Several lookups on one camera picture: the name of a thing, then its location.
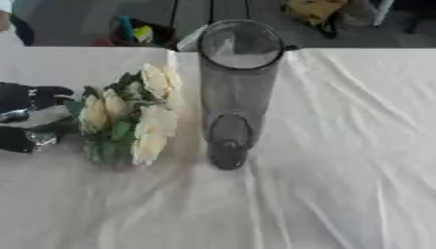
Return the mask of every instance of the bag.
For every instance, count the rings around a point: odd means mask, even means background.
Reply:
[[[335,38],[337,11],[347,0],[289,0],[286,13],[317,27],[326,38]]]

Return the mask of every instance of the floor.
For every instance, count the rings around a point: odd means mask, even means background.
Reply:
[[[408,14],[392,12],[378,28],[341,25],[340,36],[322,38],[279,10],[284,0],[218,0],[215,20],[252,18],[269,24],[287,45],[301,48],[434,48],[435,21],[426,21],[418,33],[402,31]],[[115,15],[171,25],[183,38],[211,17],[210,0],[17,0],[15,12],[36,33],[36,46],[88,46],[108,33]]]

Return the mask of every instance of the flower bouquet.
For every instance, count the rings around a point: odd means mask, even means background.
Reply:
[[[86,157],[112,169],[150,165],[175,135],[182,104],[176,72],[146,64],[100,90],[85,87],[66,107],[85,139]]]

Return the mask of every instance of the blue object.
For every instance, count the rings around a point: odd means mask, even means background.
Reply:
[[[118,16],[117,20],[120,22],[121,27],[124,31],[124,35],[128,41],[133,41],[133,26],[130,23],[130,18],[128,16]]]

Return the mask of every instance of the chair leg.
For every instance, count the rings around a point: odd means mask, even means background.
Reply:
[[[417,28],[421,21],[422,21],[422,17],[413,17],[411,19],[411,24],[408,27],[406,27],[406,29],[404,29],[404,32],[409,34],[417,33]]]

